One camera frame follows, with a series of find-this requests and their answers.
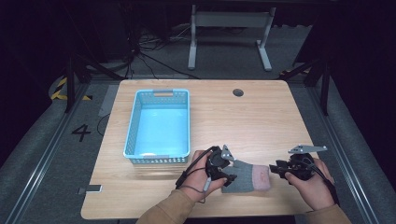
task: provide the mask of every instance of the metal stand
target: metal stand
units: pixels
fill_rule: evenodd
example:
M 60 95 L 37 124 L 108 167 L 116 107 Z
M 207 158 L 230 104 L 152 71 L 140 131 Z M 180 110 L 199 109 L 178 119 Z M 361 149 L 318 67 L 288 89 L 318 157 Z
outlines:
M 291 77 L 295 77 L 304 70 L 311 68 L 308 72 L 307 77 L 304 80 L 304 84 L 306 87 L 315 87 L 318 83 L 320 77 L 322 77 L 322 86 L 321 86 L 321 94 L 320 94 L 320 107 L 325 116 L 328 116 L 327 113 L 327 101 L 329 95 L 329 85 L 330 85 L 330 72 L 327 66 L 327 62 L 325 60 L 314 60 L 310 63 L 304 63 L 296 67 L 295 69 L 285 72 L 285 74 L 279 77 L 280 80 L 287 80 Z
M 78 78 L 79 82 L 81 83 L 90 83 L 92 77 L 90 72 L 87 69 L 87 65 L 95 68 L 99 72 L 111 77 L 115 80 L 124 80 L 124 77 L 120 77 L 119 75 L 115 74 L 114 72 L 108 70 L 107 68 L 103 67 L 99 63 L 95 63 L 88 58 L 85 58 L 80 55 L 73 55 L 70 57 L 69 61 L 67 62 L 67 106 L 64 113 L 68 113 L 70 109 L 73 107 L 76 101 L 76 89 L 75 89 L 75 81 L 74 75 Z
M 257 48 L 262 57 L 265 71 L 271 71 L 272 67 L 265 50 L 265 42 L 271 29 L 276 8 L 272 7 L 269 12 L 209 12 L 196 11 L 192 6 L 191 11 L 191 46 L 189 65 L 190 70 L 195 69 L 197 52 L 196 27 L 258 27 L 264 29 L 262 40 L 257 40 Z

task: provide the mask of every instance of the metal rail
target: metal rail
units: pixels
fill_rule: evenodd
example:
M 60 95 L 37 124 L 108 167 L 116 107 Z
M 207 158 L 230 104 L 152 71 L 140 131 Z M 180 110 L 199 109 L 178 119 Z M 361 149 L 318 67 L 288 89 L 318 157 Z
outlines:
M 349 185 L 349 189 L 352 192 L 352 195 L 356 201 L 359 210 L 361 211 L 361 215 L 364 219 L 365 223 L 379 223 L 378 218 L 375 215 L 375 211 L 373 207 L 370 205 L 366 194 L 363 190 L 361 182 L 359 178 L 356 176 L 355 171 L 352 168 L 352 165 L 347 158 L 347 154 L 337 136 L 334 127 L 328 116 L 324 116 L 321 110 L 319 96 L 318 93 L 315 91 L 314 87 L 307 88 L 308 94 L 315 105 L 315 109 L 320 116 L 320 119 L 323 123 L 323 126 L 326 128 L 326 131 L 331 138 L 332 141 L 332 151 L 334 153 L 335 158 L 337 159 L 338 163 L 340 164 L 341 170 L 346 178 L 346 182 Z
M 40 161 L 38 162 L 35 170 L 29 177 L 29 180 L 21 193 L 20 198 L 14 205 L 11 213 L 9 214 L 6 223 L 8 224 L 15 224 L 21 221 L 29 203 L 32 201 L 33 197 L 35 196 L 35 192 L 38 190 L 41 181 L 43 180 L 46 172 L 50 167 L 50 163 L 55 156 L 56 152 L 58 151 L 59 144 L 61 142 L 61 138 L 64 134 L 64 130 L 67 128 L 67 125 L 70 122 L 70 119 L 73 118 L 75 111 L 78 108 L 78 105 L 85 94 L 85 91 L 88 89 L 88 84 L 80 84 L 77 90 L 76 98 L 77 101 L 74 106 L 70 109 L 67 114 L 64 114 L 58 128 L 56 129 L 54 135 L 52 136 L 49 144 L 44 151 Z

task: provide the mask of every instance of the white stand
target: white stand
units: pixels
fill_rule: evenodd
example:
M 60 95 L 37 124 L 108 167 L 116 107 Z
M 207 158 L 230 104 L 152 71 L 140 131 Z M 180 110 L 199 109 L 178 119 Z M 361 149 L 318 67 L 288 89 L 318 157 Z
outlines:
M 196 11 L 195 5 L 191 12 L 191 46 L 188 68 L 195 69 L 197 52 L 196 27 L 258 27 L 264 29 L 262 40 L 257 40 L 257 47 L 262 57 L 265 71 L 271 71 L 272 67 L 265 51 L 265 42 L 270 33 L 271 24 L 275 16 L 276 8 L 272 7 L 269 12 L 207 12 Z

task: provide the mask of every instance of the hand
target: hand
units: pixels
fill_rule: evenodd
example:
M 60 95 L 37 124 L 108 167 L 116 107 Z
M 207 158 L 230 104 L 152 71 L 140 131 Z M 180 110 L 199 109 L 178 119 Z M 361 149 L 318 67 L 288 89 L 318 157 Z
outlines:
M 326 164 L 315 158 L 314 163 L 333 184 L 334 180 L 330 176 Z M 324 184 L 323 178 L 317 173 L 306 181 L 297 178 L 289 172 L 285 173 L 285 177 L 295 188 L 297 188 L 304 201 L 315 211 L 334 205 L 334 200 L 332 199 L 329 189 Z
M 197 159 L 202 153 L 204 153 L 202 150 L 195 151 L 195 153 L 192 157 L 192 160 L 195 161 L 195 159 Z M 207 161 L 207 158 L 209 157 L 209 155 L 210 155 L 210 153 L 207 153 L 200 160 L 198 160 L 198 162 L 191 168 L 190 175 L 188 174 L 189 176 L 182 184 L 182 186 L 187 186 L 187 187 L 180 188 L 181 191 L 186 193 L 196 203 L 200 202 L 202 199 L 204 199 L 206 196 L 208 196 L 214 190 L 221 188 L 226 181 L 225 178 L 212 181 L 210 183 L 210 186 L 209 186 L 209 189 L 207 190 L 207 192 L 198 192 L 197 191 L 197 190 L 202 191 L 204 189 L 204 185 L 207 180 L 207 175 L 205 172 L 205 164 L 206 164 L 206 161 Z

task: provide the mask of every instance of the sleeve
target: sleeve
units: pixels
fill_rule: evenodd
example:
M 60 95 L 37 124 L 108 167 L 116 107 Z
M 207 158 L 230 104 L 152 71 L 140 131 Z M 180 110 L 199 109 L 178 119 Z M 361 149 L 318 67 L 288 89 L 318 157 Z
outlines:
M 189 196 L 179 189 L 145 212 L 136 224 L 182 224 L 195 206 Z
M 347 215 L 341 210 L 338 204 L 331 207 L 320 209 L 314 212 L 305 213 L 306 219 L 310 224 L 350 224 Z

